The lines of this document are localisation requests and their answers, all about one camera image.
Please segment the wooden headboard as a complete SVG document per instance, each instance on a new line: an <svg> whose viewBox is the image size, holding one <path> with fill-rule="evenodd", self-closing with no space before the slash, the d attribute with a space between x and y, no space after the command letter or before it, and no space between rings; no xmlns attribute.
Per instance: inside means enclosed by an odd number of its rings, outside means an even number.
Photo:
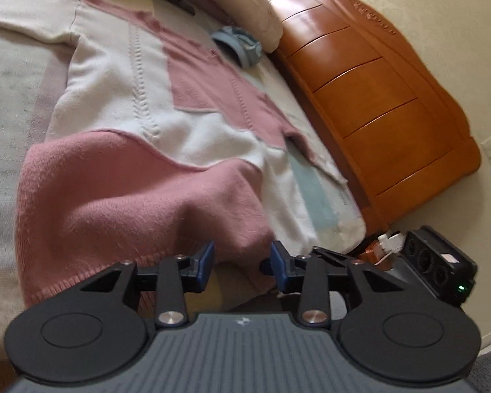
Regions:
<svg viewBox="0 0 491 393"><path fill-rule="evenodd" d="M398 29L360 0L269 0L272 60L349 181L368 234L481 164L456 100Z"/></svg>

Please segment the blue baseball cap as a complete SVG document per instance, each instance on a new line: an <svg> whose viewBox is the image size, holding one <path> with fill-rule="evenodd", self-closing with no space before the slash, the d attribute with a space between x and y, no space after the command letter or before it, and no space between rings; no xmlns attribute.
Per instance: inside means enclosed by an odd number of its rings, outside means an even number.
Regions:
<svg viewBox="0 0 491 393"><path fill-rule="evenodd" d="M243 28L224 26L214 31L211 37L221 49L234 55L241 68L256 66L263 57L262 44Z"/></svg>

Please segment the pink and white knit sweater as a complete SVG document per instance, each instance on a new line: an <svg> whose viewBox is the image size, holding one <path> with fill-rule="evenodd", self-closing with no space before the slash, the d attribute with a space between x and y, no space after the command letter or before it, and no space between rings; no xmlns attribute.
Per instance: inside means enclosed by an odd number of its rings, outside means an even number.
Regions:
<svg viewBox="0 0 491 393"><path fill-rule="evenodd" d="M302 112L217 50L105 0L0 0L0 28L72 50L45 140L25 156L16 261L33 305L122 260L207 241L258 293L274 239L339 252L364 233Z"/></svg>

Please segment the white plug adapter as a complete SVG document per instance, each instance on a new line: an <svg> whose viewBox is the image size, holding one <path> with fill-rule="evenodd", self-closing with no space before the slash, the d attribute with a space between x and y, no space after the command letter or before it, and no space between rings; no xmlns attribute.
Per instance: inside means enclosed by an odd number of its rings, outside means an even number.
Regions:
<svg viewBox="0 0 491 393"><path fill-rule="evenodd" d="M378 242L383 253L397 253L400 252L404 246L405 236L400 232L384 233L378 237Z"/></svg>

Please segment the black device with round ports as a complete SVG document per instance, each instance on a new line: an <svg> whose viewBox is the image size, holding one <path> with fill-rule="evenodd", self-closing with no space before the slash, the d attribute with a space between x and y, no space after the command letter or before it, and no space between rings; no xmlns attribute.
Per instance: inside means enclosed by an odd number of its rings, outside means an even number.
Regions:
<svg viewBox="0 0 491 393"><path fill-rule="evenodd" d="M460 308L475 286L476 262L428 225L409 231L388 274Z"/></svg>

